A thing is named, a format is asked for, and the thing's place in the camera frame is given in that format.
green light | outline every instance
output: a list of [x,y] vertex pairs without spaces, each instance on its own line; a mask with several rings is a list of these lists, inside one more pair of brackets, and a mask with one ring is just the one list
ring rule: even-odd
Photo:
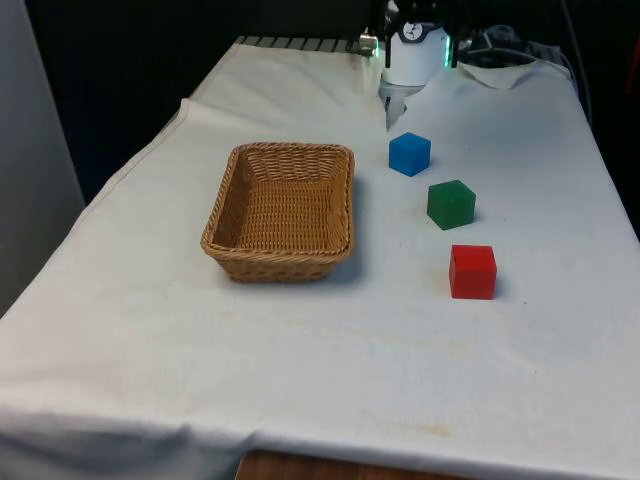
[[447,41],[444,45],[444,68],[451,66],[451,57],[453,51],[451,50],[451,36],[447,35]]

cable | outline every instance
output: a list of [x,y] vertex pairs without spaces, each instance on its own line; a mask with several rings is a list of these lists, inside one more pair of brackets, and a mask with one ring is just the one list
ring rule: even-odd
[[567,22],[567,28],[569,29],[573,49],[575,50],[576,59],[578,60],[578,68],[580,69],[580,75],[582,76],[584,101],[587,107],[587,120],[589,121],[589,125],[592,125],[593,111],[591,109],[591,90],[589,89],[589,80],[587,80],[587,72],[584,68],[584,62],[582,61],[582,52],[580,52],[580,46],[578,45],[578,37],[576,36],[576,31],[573,28],[573,21],[571,20],[571,15],[567,8],[566,0],[560,0],[560,6],[562,7],[562,12],[564,13],[564,18]]
[[[480,55],[483,53],[491,53],[491,52],[497,52],[497,53],[508,53],[511,55],[515,55],[518,57],[522,57],[522,58],[526,58],[527,60],[534,60],[534,61],[540,61],[540,62],[544,62],[548,65],[551,65],[552,67],[554,67],[556,70],[564,73],[566,75],[566,71],[565,71],[565,67],[563,67],[562,65],[558,65],[557,63],[553,63],[550,62],[548,60],[543,60],[541,58],[538,57],[534,57],[533,55],[529,55],[528,53],[524,53],[524,52],[520,52],[518,50],[511,50],[510,48],[499,48],[499,47],[494,47],[494,48],[481,48],[480,50],[472,50],[470,52],[467,52],[467,55]],[[571,78],[575,80],[576,75],[575,72],[573,71],[573,67],[571,66],[571,63],[569,63],[569,60],[567,59],[567,57],[559,52],[560,55],[562,56],[562,59],[567,63],[567,69],[569,70],[569,73],[571,75]]]

blue cube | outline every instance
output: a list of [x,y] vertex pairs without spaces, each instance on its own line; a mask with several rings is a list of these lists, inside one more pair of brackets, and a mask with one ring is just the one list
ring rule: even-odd
[[389,168],[413,177],[429,166],[431,142],[405,133],[389,142]]

red cube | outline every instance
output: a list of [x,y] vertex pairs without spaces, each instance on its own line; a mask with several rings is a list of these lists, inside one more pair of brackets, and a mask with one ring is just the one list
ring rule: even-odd
[[496,289],[493,248],[474,245],[451,247],[449,283],[453,298],[491,300]]

basket rim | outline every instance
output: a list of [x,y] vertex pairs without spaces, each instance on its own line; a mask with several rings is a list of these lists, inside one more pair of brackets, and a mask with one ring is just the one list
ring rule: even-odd
[[[287,251],[287,250],[263,250],[252,248],[232,248],[214,243],[213,234],[218,227],[223,206],[226,202],[229,184],[236,170],[236,165],[240,159],[240,154],[244,150],[273,148],[317,148],[321,150],[341,151],[347,157],[347,179],[344,187],[347,190],[345,196],[344,211],[347,215],[347,239],[339,249],[334,250],[312,250],[312,251]],[[354,220],[352,212],[352,190],[353,190],[354,154],[353,151],[343,145],[337,144],[313,144],[301,142],[254,142],[238,145],[230,155],[225,169],[218,196],[209,220],[202,232],[200,245],[205,253],[216,260],[223,261],[251,261],[251,262],[287,262],[287,263],[313,263],[313,264],[334,264],[339,263],[351,255],[355,246]]]

